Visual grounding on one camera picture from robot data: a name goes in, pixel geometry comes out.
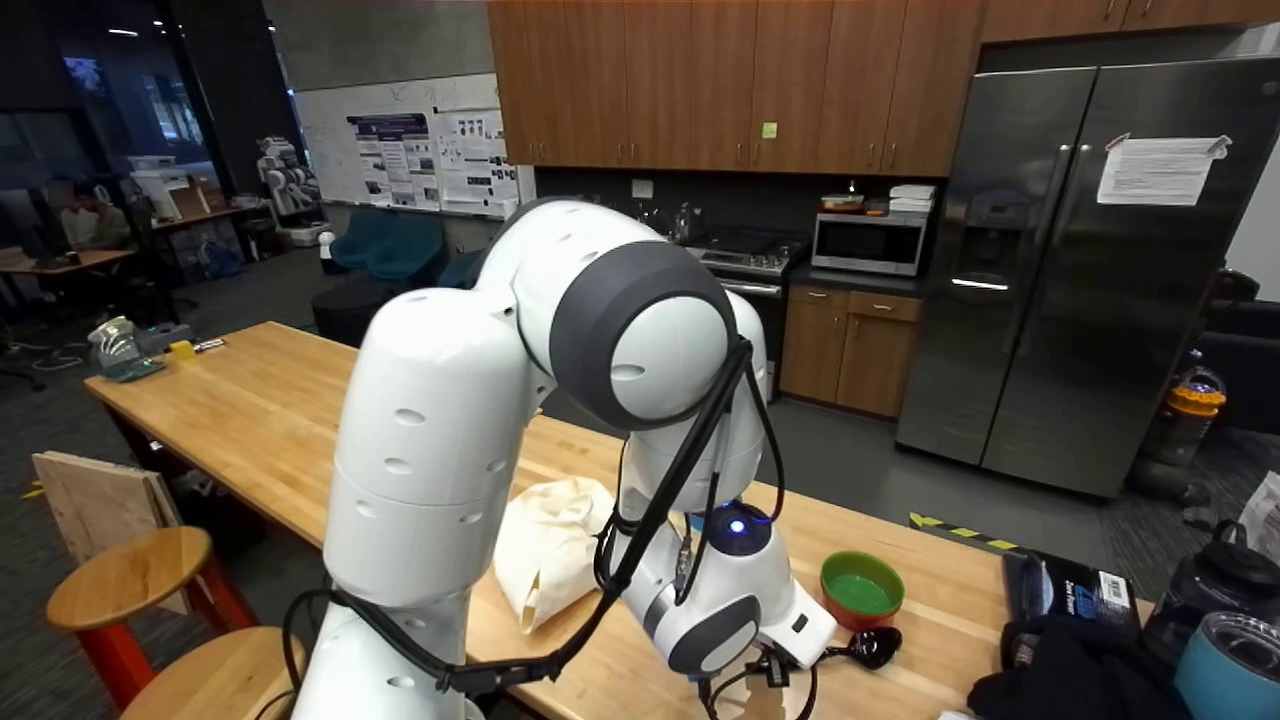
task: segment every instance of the microwave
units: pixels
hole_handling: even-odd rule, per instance
[[[928,216],[815,216],[812,268],[921,274]]]

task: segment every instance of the black bag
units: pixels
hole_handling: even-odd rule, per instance
[[[1074,614],[1005,623],[998,667],[966,691],[984,720],[1188,720],[1172,675],[1124,632]]]

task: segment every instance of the stainless steel refrigerator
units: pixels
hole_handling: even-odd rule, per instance
[[[1277,121],[1280,58],[981,70],[896,440],[1117,494]]]

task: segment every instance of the green bowl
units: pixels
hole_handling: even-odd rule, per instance
[[[837,551],[824,561],[824,603],[848,626],[878,626],[905,606],[905,581],[866,551]]]

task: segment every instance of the paper sign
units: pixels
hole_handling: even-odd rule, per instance
[[[1096,185],[1096,202],[1197,209],[1229,143],[1229,137],[1117,138]]]

